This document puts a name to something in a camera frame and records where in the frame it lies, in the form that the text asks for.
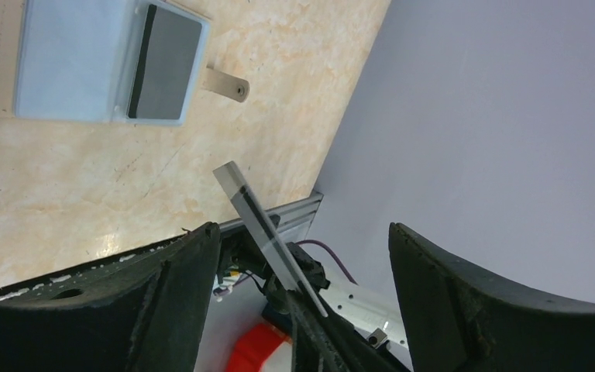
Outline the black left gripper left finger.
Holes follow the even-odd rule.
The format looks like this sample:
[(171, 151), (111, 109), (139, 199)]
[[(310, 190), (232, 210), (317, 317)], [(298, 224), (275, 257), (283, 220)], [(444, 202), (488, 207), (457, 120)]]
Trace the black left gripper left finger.
[(0, 288), (0, 371), (190, 371), (221, 247), (173, 239)]

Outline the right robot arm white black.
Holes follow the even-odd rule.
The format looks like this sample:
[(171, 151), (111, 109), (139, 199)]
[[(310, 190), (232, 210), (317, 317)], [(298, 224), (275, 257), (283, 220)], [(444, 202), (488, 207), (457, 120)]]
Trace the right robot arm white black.
[(279, 328), (291, 333), (295, 371), (406, 371), (390, 351), (390, 343), (406, 347), (399, 309), (356, 285), (348, 273), (337, 273), (311, 258), (301, 243), (287, 247), (326, 307), (323, 318), (313, 305), (285, 290), (272, 273), (258, 244), (241, 222), (222, 231), (224, 257), (218, 276), (233, 271), (252, 278), (268, 305), (284, 319)]

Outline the white VIP card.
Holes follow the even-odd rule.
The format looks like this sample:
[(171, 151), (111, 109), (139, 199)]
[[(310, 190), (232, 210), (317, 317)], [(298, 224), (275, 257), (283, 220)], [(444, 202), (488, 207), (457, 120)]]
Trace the white VIP card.
[(271, 222), (238, 165), (229, 161), (214, 169), (213, 174), (281, 286), (287, 291), (298, 291), (307, 295), (318, 313), (326, 318), (328, 314), (325, 306), (309, 284), (298, 262), (287, 248), (287, 244), (280, 238), (277, 228)]

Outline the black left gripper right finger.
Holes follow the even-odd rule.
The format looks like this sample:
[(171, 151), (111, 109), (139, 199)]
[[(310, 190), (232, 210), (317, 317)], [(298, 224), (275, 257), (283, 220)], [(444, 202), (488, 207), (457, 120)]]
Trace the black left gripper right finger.
[(595, 303), (509, 280), (401, 223), (388, 247), (416, 371), (595, 371)]

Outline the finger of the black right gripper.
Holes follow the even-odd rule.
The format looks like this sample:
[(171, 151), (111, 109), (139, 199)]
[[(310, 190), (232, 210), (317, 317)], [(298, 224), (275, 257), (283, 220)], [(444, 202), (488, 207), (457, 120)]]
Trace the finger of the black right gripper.
[(326, 305), (322, 316), (310, 297), (286, 295), (292, 321), (293, 371), (407, 371), (385, 345), (372, 347), (343, 317)]

